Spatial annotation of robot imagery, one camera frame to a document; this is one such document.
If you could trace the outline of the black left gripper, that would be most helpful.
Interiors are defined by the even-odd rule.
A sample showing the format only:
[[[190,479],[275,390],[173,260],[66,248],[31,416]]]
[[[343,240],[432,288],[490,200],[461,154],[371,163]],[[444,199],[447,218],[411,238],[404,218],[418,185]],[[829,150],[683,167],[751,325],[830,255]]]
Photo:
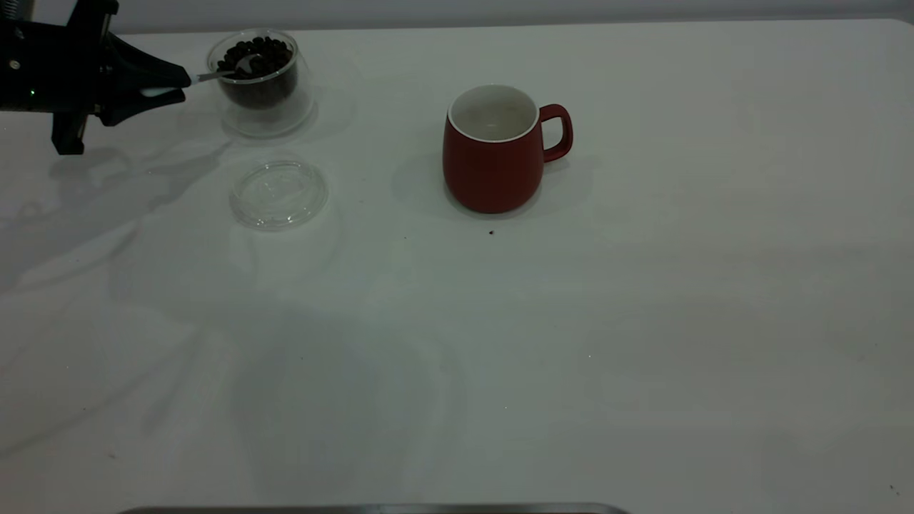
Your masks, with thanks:
[[[2,111],[52,115],[50,139],[62,156],[84,152],[83,131],[100,108],[107,38],[111,85],[124,92],[101,107],[104,126],[118,126],[135,115],[180,104],[191,85],[186,70],[134,48],[108,34],[117,1],[78,1],[68,23],[49,25],[2,17]],[[147,88],[177,88],[144,94]]]

